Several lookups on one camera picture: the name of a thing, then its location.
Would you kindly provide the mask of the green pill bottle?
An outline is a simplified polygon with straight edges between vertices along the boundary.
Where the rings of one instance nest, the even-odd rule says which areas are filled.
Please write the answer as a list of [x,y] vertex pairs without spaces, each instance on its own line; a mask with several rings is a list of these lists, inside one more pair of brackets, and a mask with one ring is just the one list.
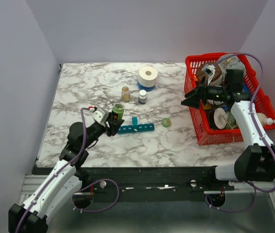
[[122,120],[124,114],[124,106],[120,103],[116,103],[112,108],[112,117],[114,121]]

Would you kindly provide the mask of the teal weekly pill organizer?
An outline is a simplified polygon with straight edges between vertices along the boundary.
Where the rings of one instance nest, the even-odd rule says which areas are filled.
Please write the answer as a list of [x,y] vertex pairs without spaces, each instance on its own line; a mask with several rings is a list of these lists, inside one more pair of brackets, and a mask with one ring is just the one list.
[[155,130],[155,125],[153,123],[139,124],[137,117],[132,117],[131,125],[121,125],[118,130],[118,134],[131,134],[131,133],[145,133],[153,132]]

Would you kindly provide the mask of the green bottle cap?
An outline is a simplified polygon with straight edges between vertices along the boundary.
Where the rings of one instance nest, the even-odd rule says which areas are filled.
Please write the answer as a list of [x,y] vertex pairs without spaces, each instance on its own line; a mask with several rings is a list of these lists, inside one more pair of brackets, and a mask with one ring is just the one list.
[[164,118],[164,119],[162,119],[162,121],[161,121],[161,124],[162,124],[162,126],[163,127],[165,127],[165,128],[168,128],[168,127],[170,127],[171,126],[171,120],[169,119],[169,118]]

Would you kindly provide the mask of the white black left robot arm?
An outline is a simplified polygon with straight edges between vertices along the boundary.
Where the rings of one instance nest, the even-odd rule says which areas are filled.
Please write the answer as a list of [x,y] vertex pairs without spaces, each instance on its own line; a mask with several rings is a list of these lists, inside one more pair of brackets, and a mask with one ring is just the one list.
[[48,177],[21,205],[14,204],[8,212],[10,233],[45,233],[55,213],[78,191],[89,188],[90,180],[78,170],[88,157],[87,148],[103,134],[115,136],[124,122],[112,113],[89,107],[94,123],[84,120],[69,128],[68,141]]

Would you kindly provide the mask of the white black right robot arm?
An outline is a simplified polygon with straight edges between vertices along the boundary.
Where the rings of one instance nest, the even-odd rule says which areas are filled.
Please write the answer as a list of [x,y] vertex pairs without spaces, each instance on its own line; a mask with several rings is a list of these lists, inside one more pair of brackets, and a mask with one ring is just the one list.
[[224,86],[210,86],[206,77],[185,94],[182,105],[196,108],[201,102],[215,100],[227,105],[238,123],[245,150],[232,165],[217,166],[215,173],[206,177],[206,186],[217,190],[223,181],[271,182],[275,179],[275,145],[262,127],[252,102],[251,93],[244,92],[243,71],[227,69]]

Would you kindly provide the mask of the brown wrapped roll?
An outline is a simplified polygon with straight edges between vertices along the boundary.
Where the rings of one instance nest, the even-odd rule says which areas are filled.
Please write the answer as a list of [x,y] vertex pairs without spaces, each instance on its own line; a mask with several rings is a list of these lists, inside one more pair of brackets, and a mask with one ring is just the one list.
[[[201,64],[196,71],[196,78],[199,81],[201,81],[202,78],[205,76],[206,77],[205,82],[207,83],[208,76],[205,73],[203,73],[202,68],[206,65],[213,65],[213,64],[214,64],[214,62],[205,62],[204,64]],[[217,85],[221,85],[222,82],[223,82],[222,71],[221,71],[220,67],[218,65],[216,65],[215,66],[215,74],[212,78],[210,85],[217,86]]]

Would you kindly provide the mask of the clear jar yellow capsules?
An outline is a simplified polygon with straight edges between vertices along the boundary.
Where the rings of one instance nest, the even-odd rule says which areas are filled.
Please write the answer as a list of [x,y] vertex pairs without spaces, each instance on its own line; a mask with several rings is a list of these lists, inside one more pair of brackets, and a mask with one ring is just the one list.
[[124,102],[129,102],[130,101],[130,90],[129,87],[124,86],[121,90],[121,98]]

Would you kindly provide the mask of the white pill bottle blue label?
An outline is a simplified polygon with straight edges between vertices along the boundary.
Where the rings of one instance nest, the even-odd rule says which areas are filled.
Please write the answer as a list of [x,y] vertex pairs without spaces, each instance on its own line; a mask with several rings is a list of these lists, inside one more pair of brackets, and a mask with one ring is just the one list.
[[140,104],[145,104],[147,102],[147,92],[145,90],[139,91],[138,101]]

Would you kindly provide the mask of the red plastic basket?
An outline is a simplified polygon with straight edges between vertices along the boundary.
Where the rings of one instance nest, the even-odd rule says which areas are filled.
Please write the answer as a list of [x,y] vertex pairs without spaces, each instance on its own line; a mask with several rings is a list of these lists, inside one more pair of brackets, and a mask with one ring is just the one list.
[[[198,68],[207,62],[217,62],[222,56],[228,53],[207,53],[202,55],[190,55],[185,59],[186,77],[184,84],[185,94],[196,88],[199,83]],[[257,75],[245,55],[238,55],[239,60],[245,66],[243,78],[243,90],[254,94],[258,86]],[[262,88],[258,91],[255,99],[255,109],[258,114],[264,114],[267,118],[275,119],[275,110],[270,98],[264,94]],[[220,105],[215,101],[208,100],[206,105],[200,103],[199,109],[189,107],[189,112],[193,122],[196,138],[200,146],[213,144],[226,144],[242,142],[243,138],[227,105]]]

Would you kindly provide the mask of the blue tape roll base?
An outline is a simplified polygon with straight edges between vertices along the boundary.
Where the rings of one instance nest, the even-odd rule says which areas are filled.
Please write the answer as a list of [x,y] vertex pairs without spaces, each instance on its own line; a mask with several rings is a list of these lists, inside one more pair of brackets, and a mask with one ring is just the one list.
[[150,91],[153,91],[155,89],[156,84],[150,86],[149,84],[144,85],[144,84],[142,84],[138,81],[137,86],[139,87],[140,90],[145,90],[146,92],[150,92]]

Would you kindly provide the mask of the grey crumpled bag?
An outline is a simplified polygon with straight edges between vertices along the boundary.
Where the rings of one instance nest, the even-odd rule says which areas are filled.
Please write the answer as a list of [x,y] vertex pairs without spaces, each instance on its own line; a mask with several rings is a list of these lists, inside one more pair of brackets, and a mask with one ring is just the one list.
[[237,57],[237,56],[231,56],[230,54],[226,54],[221,56],[218,61],[218,66],[221,69],[223,80],[225,78],[226,70],[227,69],[239,69],[243,71],[243,76],[246,75],[246,68],[244,63]]

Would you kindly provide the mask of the white paper roll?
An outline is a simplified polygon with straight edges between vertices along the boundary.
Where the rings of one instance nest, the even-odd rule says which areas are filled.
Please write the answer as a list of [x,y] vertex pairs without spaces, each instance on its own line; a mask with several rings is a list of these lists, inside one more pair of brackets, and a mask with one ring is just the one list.
[[142,67],[138,72],[138,81],[144,85],[156,84],[157,77],[158,71],[153,67]]

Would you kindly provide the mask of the cream squeeze bottle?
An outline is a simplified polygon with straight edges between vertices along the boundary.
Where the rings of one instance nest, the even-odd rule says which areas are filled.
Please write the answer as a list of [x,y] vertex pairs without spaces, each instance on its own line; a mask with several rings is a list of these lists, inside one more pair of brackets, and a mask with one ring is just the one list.
[[275,119],[272,119],[270,117],[267,117],[263,113],[257,113],[257,117],[261,123],[262,126],[271,126],[275,125]]

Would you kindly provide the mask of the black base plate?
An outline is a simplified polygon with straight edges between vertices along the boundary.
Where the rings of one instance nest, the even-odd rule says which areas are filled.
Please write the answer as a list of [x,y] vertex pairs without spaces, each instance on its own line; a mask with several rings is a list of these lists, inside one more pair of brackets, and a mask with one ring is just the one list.
[[214,199],[224,192],[230,194],[253,193],[246,183],[230,186],[227,181],[215,178],[215,167],[82,167],[77,171],[77,180],[86,187],[94,181],[106,179],[101,188],[94,185],[94,194],[73,190],[66,184],[56,195],[57,202],[66,202],[75,197],[83,205],[94,202],[203,202],[205,194]]

